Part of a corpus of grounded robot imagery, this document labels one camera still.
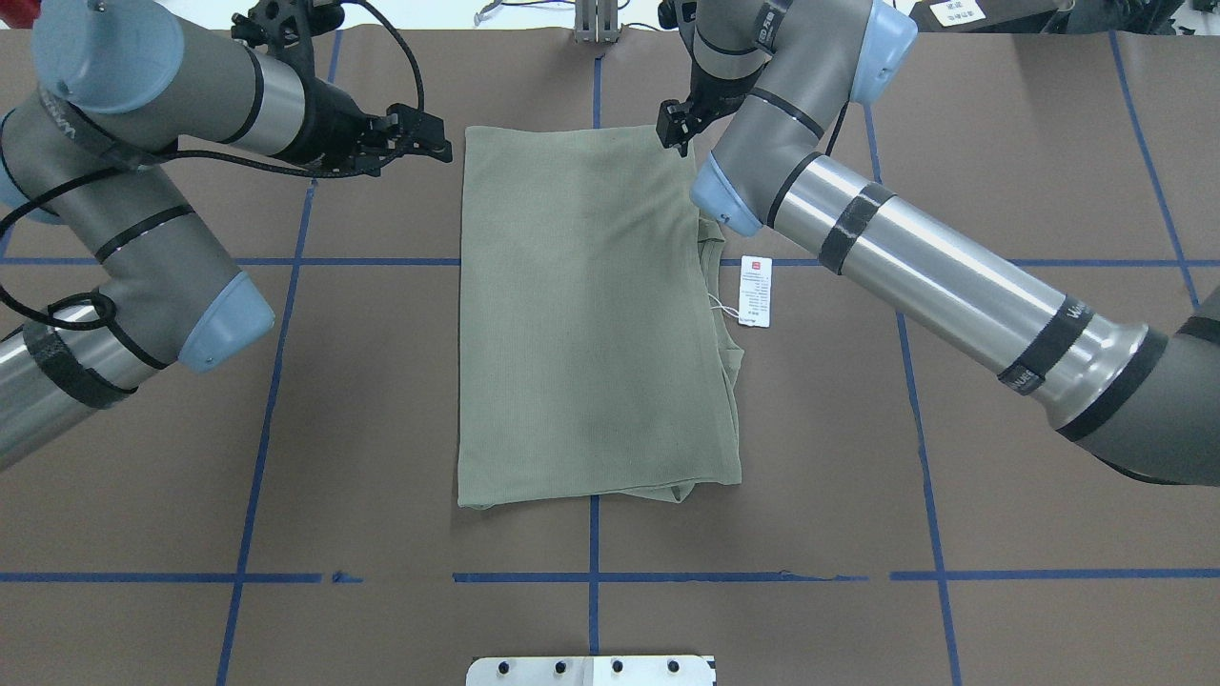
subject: green fabric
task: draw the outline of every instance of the green fabric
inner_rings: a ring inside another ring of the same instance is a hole
[[[693,182],[651,127],[466,129],[459,505],[741,483]]]

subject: robotic arm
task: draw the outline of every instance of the robotic arm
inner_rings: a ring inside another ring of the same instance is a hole
[[[453,159],[443,122],[422,111],[422,85],[420,109],[378,117],[315,77],[311,37],[343,23],[339,2],[261,0],[234,22],[244,44],[152,0],[43,4],[40,88],[0,121],[0,201],[18,208],[0,227],[23,214],[67,223],[111,278],[41,311],[0,289],[29,317],[0,342],[0,470],[173,361],[211,370],[271,328],[271,308],[160,162],[214,157],[343,178],[376,176],[404,155]],[[178,151],[184,134],[300,168]]]
[[[808,249],[1122,474],[1220,486],[1220,289],[1172,337],[1111,322],[816,151],[841,107],[876,100],[902,66],[909,18],[882,0],[664,0],[659,15],[693,60],[691,96],[661,105],[662,144],[686,154],[736,112],[697,205]]]

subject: black cable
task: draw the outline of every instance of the black cable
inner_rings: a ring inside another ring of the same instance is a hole
[[[834,142],[838,140],[838,132],[843,128],[843,120],[847,117],[848,103],[843,103],[843,109],[839,110],[839,118],[834,122],[834,131],[831,132],[831,139],[826,142],[826,154],[830,155],[831,150],[834,149]]]
[[[37,210],[38,208],[45,205],[46,203],[50,203],[51,200],[59,198],[60,195],[63,195],[65,193],[71,193],[72,190],[76,190],[82,186],[87,186],[89,183],[93,183],[95,181],[101,181],[104,178],[110,178],[112,176],[118,176],[121,173],[123,173],[122,170],[106,167],[104,170],[99,170],[93,173],[87,173],[84,176],[73,178],[67,183],[61,183],[56,186],[55,188],[48,190],[46,193],[43,193],[41,195],[34,198],[33,200],[9,212],[6,217],[0,218],[0,239],[4,238],[4,234],[7,233],[13,227],[13,225],[16,225],[18,220],[21,220],[21,217],[28,215],[29,212]],[[7,305],[9,309],[11,309],[12,311],[45,326],[50,326],[54,328],[63,328],[67,331],[93,331],[95,328],[102,328],[110,326],[110,323],[115,321],[115,314],[116,314],[115,301],[102,295],[99,292],[78,293],[76,295],[70,295],[68,298],[60,300],[59,304],[67,305],[73,301],[93,305],[94,310],[96,310],[98,312],[98,319],[83,322],[56,319],[46,312],[35,310],[34,308],[23,304],[21,300],[13,298],[12,293],[9,293],[9,291],[2,284],[0,284],[0,303]]]
[[[382,27],[384,27],[386,31],[389,32],[389,34],[394,38],[394,42],[398,43],[398,46],[403,50],[403,54],[406,55],[406,61],[411,63],[411,74],[415,77],[416,109],[418,110],[418,112],[416,114],[415,126],[407,128],[406,137],[398,143],[398,148],[390,155],[386,156],[384,160],[379,161],[371,168],[346,171],[346,172],[299,170],[295,167],[285,167],[279,165],[271,165],[267,162],[260,162],[257,160],[250,160],[248,157],[239,157],[237,155],[229,155],[227,153],[216,153],[214,150],[179,150],[177,153],[170,153],[162,155],[162,159],[166,161],[185,160],[185,159],[217,160],[221,162],[240,165],[243,167],[250,167],[253,170],[265,171],[268,173],[296,176],[304,178],[353,178],[356,176],[365,176],[368,175],[370,172],[386,168],[386,166],[393,162],[394,160],[398,160],[399,157],[403,157],[407,153],[410,153],[411,140],[415,138],[414,133],[411,132],[418,129],[420,125],[423,122],[423,74],[420,71],[420,62],[418,60],[415,59],[415,52],[411,51],[411,46],[406,44],[405,39],[403,39],[403,34],[400,34],[394,28],[394,24],[392,24],[390,21],[386,18],[386,15],[381,13],[377,10],[377,7],[373,7],[368,2],[368,0],[339,0],[339,4],[360,5],[361,7],[367,10],[368,13],[372,15],[373,18],[376,18],[382,24]]]

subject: blue joint cap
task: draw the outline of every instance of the blue joint cap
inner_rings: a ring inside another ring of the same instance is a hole
[[[915,21],[882,0],[872,0],[869,27],[864,31],[860,61],[852,83],[852,101],[871,105],[886,90],[919,37]]]
[[[737,189],[725,178],[725,172],[720,170],[720,164],[712,155],[708,155],[708,161],[704,162],[699,175],[694,178],[694,186],[691,187],[691,200],[716,221],[742,236],[754,236],[762,228],[762,222],[745,206],[742,197],[737,194]]]
[[[165,93],[185,40],[152,0],[55,0],[34,22],[33,49],[43,88],[87,112],[122,115]]]
[[[9,165],[4,161],[4,125],[9,121],[9,115],[0,118],[0,204],[9,205],[9,208],[16,210],[28,203],[29,198],[21,192],[21,188],[17,188],[17,182],[9,176]],[[46,210],[34,210],[26,215],[26,217],[43,223],[63,223],[63,220]]]
[[[276,323],[276,312],[254,287],[250,275],[240,272],[199,317],[178,353],[178,361],[203,374],[215,369]]]

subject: clothing tag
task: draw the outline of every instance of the clothing tag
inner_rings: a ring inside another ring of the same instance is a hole
[[[771,326],[771,258],[742,256],[737,323]]]
[[[941,26],[967,24],[987,18],[987,15],[978,9],[978,2],[975,0],[950,0],[949,2],[931,5],[928,9],[936,15],[936,20],[941,22]]]

